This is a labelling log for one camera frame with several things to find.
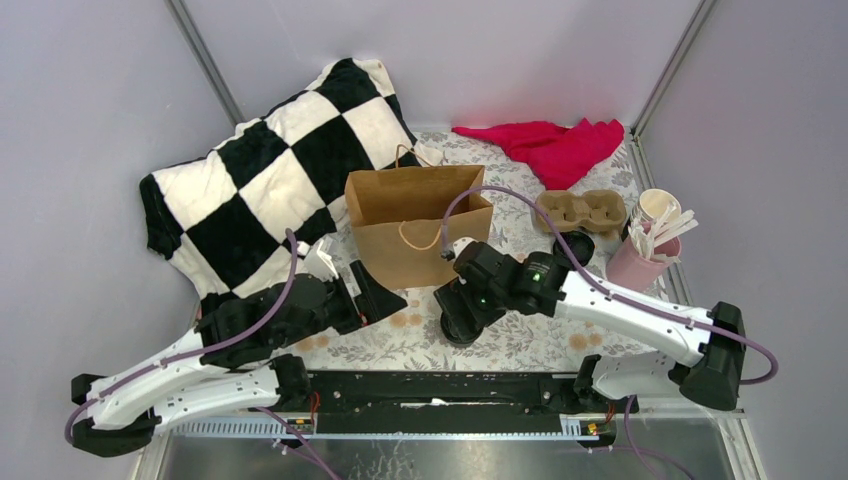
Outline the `black paper coffee cup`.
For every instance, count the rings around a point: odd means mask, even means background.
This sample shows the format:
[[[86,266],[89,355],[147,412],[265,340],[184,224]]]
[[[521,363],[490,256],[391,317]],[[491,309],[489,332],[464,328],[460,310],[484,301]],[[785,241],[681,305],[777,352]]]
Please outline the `black paper coffee cup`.
[[[481,329],[463,333],[445,316],[440,318],[440,328],[445,339],[457,348],[466,348],[472,345],[482,334]]]

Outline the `brown paper bag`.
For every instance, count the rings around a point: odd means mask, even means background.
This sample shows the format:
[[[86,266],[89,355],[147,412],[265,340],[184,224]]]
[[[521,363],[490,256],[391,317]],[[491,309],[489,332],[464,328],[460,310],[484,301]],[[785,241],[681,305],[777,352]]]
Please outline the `brown paper bag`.
[[[362,170],[345,185],[352,234],[368,273],[390,290],[440,286],[456,277],[441,257],[463,237],[489,239],[494,206],[479,193],[451,202],[483,184],[482,165],[407,166]]]

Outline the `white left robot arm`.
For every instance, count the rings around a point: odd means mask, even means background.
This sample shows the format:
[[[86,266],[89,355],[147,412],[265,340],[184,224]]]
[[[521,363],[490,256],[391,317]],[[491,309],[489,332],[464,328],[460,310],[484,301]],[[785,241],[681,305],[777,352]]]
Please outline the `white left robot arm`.
[[[71,382],[78,408],[65,427],[67,442],[109,458],[198,418],[301,409],[314,400],[314,389],[303,359],[285,348],[327,329],[355,332],[407,306],[361,262],[350,266],[355,295],[340,277],[291,273],[282,283],[226,301],[173,344],[122,373],[78,375]]]

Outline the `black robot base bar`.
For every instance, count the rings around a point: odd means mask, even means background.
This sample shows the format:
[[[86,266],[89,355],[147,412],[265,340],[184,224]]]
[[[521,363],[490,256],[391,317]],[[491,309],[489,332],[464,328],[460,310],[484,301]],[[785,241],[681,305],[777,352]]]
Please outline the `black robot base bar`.
[[[307,432],[416,439],[557,437],[612,444],[637,401],[609,400],[578,374],[306,370],[284,363],[272,412],[303,414]]]

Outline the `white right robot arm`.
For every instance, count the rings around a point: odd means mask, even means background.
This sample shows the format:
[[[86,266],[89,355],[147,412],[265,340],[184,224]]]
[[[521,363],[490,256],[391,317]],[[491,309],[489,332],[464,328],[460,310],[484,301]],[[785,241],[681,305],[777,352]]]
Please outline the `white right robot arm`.
[[[673,393],[713,410],[736,408],[746,348],[695,325],[739,336],[744,329],[738,307],[664,302],[583,276],[552,253],[533,252],[518,261],[470,238],[454,248],[457,276],[434,293],[442,332],[452,344],[468,346],[506,314],[520,313],[588,321],[650,346],[650,352],[628,357],[586,356],[558,395],[565,412],[601,412],[632,395]]]

